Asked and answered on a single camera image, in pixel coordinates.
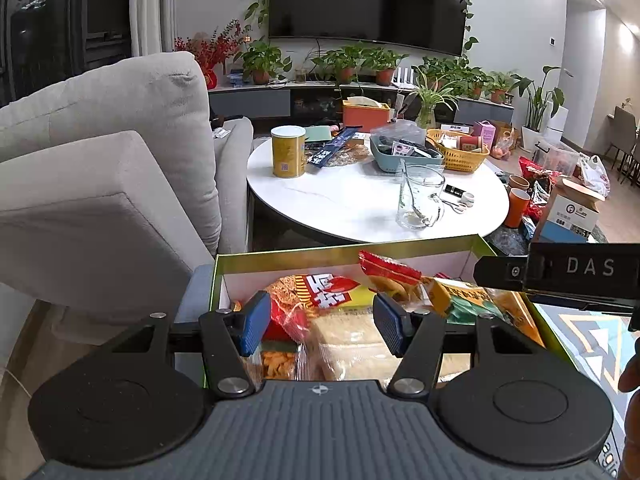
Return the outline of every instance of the marble tabletop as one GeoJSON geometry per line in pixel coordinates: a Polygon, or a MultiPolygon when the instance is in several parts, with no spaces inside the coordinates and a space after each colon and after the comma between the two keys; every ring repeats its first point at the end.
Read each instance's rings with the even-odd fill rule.
{"type": "Polygon", "coordinates": [[[447,184],[474,194],[474,206],[458,214],[445,205],[436,225],[410,230],[396,223],[400,183],[394,174],[380,170],[372,156],[349,166],[306,169],[297,178],[274,176],[270,139],[249,157],[247,181],[262,202],[284,217],[354,242],[485,236],[502,224],[509,209],[506,190],[487,165],[471,174],[445,171],[447,184]]]}

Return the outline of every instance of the sofa backrest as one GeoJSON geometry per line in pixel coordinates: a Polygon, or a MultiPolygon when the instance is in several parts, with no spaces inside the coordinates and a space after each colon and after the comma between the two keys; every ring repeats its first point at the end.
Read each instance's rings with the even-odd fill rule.
{"type": "Polygon", "coordinates": [[[0,162],[125,130],[143,138],[204,245],[216,254],[222,221],[209,97],[187,52],[126,59],[0,108],[0,162]]]}

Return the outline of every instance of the white curtain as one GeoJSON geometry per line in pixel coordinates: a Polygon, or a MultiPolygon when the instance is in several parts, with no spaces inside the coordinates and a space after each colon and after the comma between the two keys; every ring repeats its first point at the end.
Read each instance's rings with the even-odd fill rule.
{"type": "Polygon", "coordinates": [[[129,19],[134,56],[174,49],[175,0],[129,0],[129,19]]]}

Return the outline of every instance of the glass mug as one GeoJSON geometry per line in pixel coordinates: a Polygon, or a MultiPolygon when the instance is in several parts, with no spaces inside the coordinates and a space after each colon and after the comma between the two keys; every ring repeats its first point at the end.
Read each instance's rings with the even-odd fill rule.
{"type": "Polygon", "coordinates": [[[406,176],[402,170],[398,175],[401,183],[396,221],[409,229],[432,227],[444,212],[440,201],[444,177],[427,166],[407,166],[406,176]]]}

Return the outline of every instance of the yellow canister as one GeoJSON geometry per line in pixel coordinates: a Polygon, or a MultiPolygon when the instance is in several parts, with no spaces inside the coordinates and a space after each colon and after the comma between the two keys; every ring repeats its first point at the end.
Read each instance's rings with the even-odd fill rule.
{"type": "Polygon", "coordinates": [[[277,126],[271,130],[273,174],[292,178],[305,173],[305,129],[302,126],[277,126]]]}

